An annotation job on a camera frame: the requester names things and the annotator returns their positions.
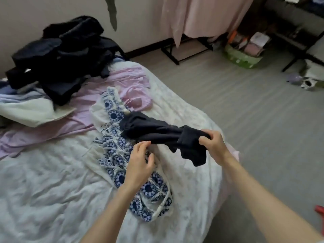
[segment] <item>blue and white crochet garment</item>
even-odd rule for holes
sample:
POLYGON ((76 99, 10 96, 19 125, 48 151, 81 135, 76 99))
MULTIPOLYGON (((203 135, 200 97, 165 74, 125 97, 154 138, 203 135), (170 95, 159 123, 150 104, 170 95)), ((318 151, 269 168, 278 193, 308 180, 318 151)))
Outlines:
MULTIPOLYGON (((107 92, 102 94, 109 122, 102 126, 102 139, 96 138, 105 150, 104 157, 99 159, 116 188, 124 183, 127 164, 133 145, 129 140, 120 136, 119 122, 124 114, 130 113, 129 108, 120 100, 117 90, 108 87, 107 92)), ((146 222, 152 221, 159 216, 169 214, 172 210, 172 193, 161 165, 156 160, 156 168, 149 180, 141 187, 130 204, 130 210, 146 222)))

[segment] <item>black garment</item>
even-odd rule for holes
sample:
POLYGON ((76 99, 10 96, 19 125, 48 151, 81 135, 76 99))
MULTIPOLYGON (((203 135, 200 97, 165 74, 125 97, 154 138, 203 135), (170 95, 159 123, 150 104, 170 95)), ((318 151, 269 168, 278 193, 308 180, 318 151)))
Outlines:
POLYGON ((111 39, 101 37, 98 20, 80 16, 65 23, 51 24, 41 39, 18 50, 15 68, 6 72, 13 89, 39 81, 44 92, 60 106, 77 92, 87 75, 109 76, 107 64, 123 50, 111 39))
POLYGON ((167 122, 149 118, 141 112, 131 112, 119 123, 121 136, 136 142, 151 141, 152 144, 165 144, 174 153, 180 149, 181 156, 190 159, 194 166, 206 163, 206 148, 198 143, 200 136, 210 136, 189 126, 177 127, 167 122))

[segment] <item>gray floor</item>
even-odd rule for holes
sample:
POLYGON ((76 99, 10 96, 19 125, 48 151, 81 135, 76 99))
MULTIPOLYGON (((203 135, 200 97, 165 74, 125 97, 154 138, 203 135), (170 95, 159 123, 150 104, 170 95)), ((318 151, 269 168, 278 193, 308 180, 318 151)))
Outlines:
MULTIPOLYGON (((313 208, 324 205, 324 91, 308 92, 286 83, 280 70, 291 58, 289 53, 270 50, 260 67, 252 70, 211 51, 179 66, 160 50, 133 61, 206 112, 227 141, 241 151, 244 167, 320 230, 322 221, 313 208)), ((233 194, 213 220, 204 242, 265 240, 233 194)))

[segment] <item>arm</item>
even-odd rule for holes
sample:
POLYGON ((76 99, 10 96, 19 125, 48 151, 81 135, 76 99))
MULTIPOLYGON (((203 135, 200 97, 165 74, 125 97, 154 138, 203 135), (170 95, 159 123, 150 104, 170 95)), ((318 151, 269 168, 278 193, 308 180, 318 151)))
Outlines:
POLYGON ((127 165, 125 182, 107 208, 91 226, 80 243, 114 243, 124 220, 125 214, 135 194, 147 182, 155 167, 154 155, 150 154, 145 162, 146 148, 151 144, 140 142, 134 145, 127 165))
POLYGON ((260 231, 269 243, 317 243, 324 238, 304 219, 284 205, 259 184, 228 151, 218 131, 203 130, 211 140, 202 136, 213 159, 229 174, 260 231))

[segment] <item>white bedsheet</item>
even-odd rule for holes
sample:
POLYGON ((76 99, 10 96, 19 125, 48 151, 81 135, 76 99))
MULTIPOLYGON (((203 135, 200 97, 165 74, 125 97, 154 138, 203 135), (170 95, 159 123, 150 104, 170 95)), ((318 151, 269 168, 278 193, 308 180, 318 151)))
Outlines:
MULTIPOLYGON (((112 70, 138 65, 118 62, 112 70)), ((189 105, 145 69, 154 105, 144 112, 174 125, 220 130, 202 111, 189 105)), ((0 161, 0 242, 78 242, 116 189, 88 169, 81 156, 96 130, 57 138, 0 161)), ((169 217, 146 223, 126 213, 118 242, 202 242, 228 196, 222 169, 209 155, 194 167, 168 147, 155 148, 173 191, 169 217)))

